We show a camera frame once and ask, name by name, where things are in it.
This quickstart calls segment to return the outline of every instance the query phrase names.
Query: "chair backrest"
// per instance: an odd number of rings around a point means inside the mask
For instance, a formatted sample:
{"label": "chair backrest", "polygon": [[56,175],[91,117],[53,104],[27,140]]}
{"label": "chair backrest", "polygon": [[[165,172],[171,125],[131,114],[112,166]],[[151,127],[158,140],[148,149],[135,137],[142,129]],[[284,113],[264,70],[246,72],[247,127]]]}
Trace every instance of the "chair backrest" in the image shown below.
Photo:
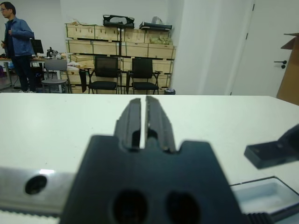
{"label": "chair backrest", "polygon": [[96,56],[94,72],[97,77],[117,78],[119,75],[118,58]]}
{"label": "chair backrest", "polygon": [[134,78],[152,78],[153,60],[148,58],[133,58]]}
{"label": "chair backrest", "polygon": [[52,71],[66,71],[67,61],[60,59],[48,59],[45,61],[45,68]]}

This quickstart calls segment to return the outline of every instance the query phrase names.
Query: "white door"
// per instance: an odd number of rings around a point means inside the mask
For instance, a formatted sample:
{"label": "white door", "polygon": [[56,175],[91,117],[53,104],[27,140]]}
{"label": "white door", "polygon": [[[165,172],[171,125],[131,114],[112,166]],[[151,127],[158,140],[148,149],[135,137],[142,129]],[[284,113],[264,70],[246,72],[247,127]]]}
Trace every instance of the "white door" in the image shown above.
{"label": "white door", "polygon": [[291,51],[280,49],[299,31],[299,0],[256,0],[232,95],[276,97]]}

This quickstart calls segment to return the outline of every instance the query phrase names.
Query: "man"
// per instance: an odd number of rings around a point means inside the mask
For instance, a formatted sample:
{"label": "man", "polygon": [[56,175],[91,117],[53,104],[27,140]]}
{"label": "man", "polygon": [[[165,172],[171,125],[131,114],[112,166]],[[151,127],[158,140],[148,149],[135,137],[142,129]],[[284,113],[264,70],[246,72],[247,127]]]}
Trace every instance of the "man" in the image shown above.
{"label": "man", "polygon": [[30,38],[34,38],[34,33],[24,20],[18,19],[16,9],[10,2],[0,4],[2,15],[8,19],[5,24],[5,40],[2,41],[2,48],[6,55],[11,58],[14,69],[20,78],[20,92],[36,92],[35,77],[30,67],[30,57],[34,54]]}

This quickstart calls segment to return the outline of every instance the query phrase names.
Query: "computer monitor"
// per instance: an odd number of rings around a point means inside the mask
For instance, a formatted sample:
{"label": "computer monitor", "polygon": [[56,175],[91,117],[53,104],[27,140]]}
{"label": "computer monitor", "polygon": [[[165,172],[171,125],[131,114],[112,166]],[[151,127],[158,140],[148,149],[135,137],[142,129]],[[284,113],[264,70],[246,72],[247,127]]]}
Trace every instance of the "computer monitor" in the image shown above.
{"label": "computer monitor", "polygon": [[41,40],[31,40],[31,44],[33,47],[33,51],[35,53],[35,55],[37,55],[37,53],[43,54],[43,46],[42,46],[42,41]]}

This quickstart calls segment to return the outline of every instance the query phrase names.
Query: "table surface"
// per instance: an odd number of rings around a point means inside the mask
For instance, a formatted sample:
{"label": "table surface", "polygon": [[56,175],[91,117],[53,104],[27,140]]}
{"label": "table surface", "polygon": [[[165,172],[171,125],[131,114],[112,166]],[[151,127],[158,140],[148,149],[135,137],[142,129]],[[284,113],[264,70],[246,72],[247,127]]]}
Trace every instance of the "table surface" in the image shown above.
{"label": "table surface", "polygon": [[[247,145],[277,140],[298,124],[299,106],[271,97],[155,97],[172,123],[177,148],[185,140],[210,142],[230,184],[275,175],[299,192],[299,162],[257,170],[243,155]],[[1,93],[1,166],[76,172],[90,137],[113,135],[134,98],[142,99],[144,120],[145,96]],[[57,223],[5,212],[0,220]]]}
{"label": "table surface", "polygon": [[[31,59],[32,61],[37,61],[37,62],[44,62],[44,61],[46,61],[47,59],[45,59],[45,58],[32,58]],[[0,62],[6,62],[6,61],[8,61],[8,62],[10,62],[11,61],[11,59],[10,58],[0,58]]]}

